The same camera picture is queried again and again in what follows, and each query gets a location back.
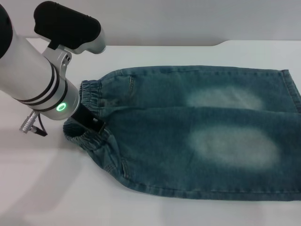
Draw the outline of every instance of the black stripe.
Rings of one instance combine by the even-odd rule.
[[[41,94],[39,94],[38,96],[36,96],[35,98],[29,99],[29,100],[18,100],[18,99],[16,99],[17,101],[19,101],[21,103],[28,103],[28,102],[31,102],[31,101],[35,101],[35,100],[38,100],[41,97],[43,97],[50,90],[50,88],[52,87],[52,84],[53,84],[53,82],[55,80],[55,67],[53,66],[52,63],[50,63],[50,66],[51,66],[51,71],[52,71],[52,73],[51,73],[51,80],[50,80],[50,83],[48,84],[48,86],[46,87],[46,89]],[[56,78],[57,78],[56,82],[58,83],[58,81],[59,81],[58,80],[59,74],[57,72],[56,72]]]
[[[50,110],[56,108],[65,99],[65,97],[67,95],[67,91],[68,91],[68,83],[67,83],[67,80],[65,80],[65,91],[64,91],[61,99],[55,105],[53,105],[53,106],[51,106],[49,108],[43,109],[43,110],[38,110],[37,109],[37,111],[39,111],[39,112],[47,112],[47,111],[50,111]]]
[[[26,104],[26,105],[28,105],[28,106],[41,105],[41,104],[45,103],[46,101],[48,101],[51,97],[53,97],[53,95],[56,93],[56,91],[59,87],[59,84],[60,84],[60,75],[55,67],[54,67],[54,69],[56,72],[56,83],[55,83],[53,90],[49,93],[49,95],[46,98],[42,99],[41,101],[38,101],[38,102],[32,103],[32,104]]]

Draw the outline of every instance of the white table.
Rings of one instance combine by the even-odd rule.
[[[29,41],[41,52],[47,46],[40,39]],[[67,77],[79,86],[116,69],[150,65],[289,69],[301,89],[301,41],[108,46],[100,55],[74,55]],[[0,93],[0,226],[300,225],[301,202],[184,200],[129,190],[65,140],[63,121],[44,117],[47,137],[19,132],[29,113],[28,107]]]

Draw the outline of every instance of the white wall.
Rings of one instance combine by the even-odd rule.
[[[0,0],[18,33],[33,36],[43,0]],[[56,0],[98,19],[109,45],[213,45],[301,40],[300,0]]]

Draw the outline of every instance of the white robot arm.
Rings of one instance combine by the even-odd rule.
[[[65,77],[71,53],[104,51],[99,22],[51,1],[41,3],[34,18],[35,32],[50,42],[43,54],[17,35],[0,5],[0,90],[33,110],[20,130],[45,136],[33,125],[42,114],[53,120],[71,117],[86,129],[102,131],[105,123],[80,103],[79,91]]]

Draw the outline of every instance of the blue denim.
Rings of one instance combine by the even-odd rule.
[[[301,200],[301,97],[288,70],[158,66],[83,81],[107,123],[64,133],[136,191],[190,199]]]

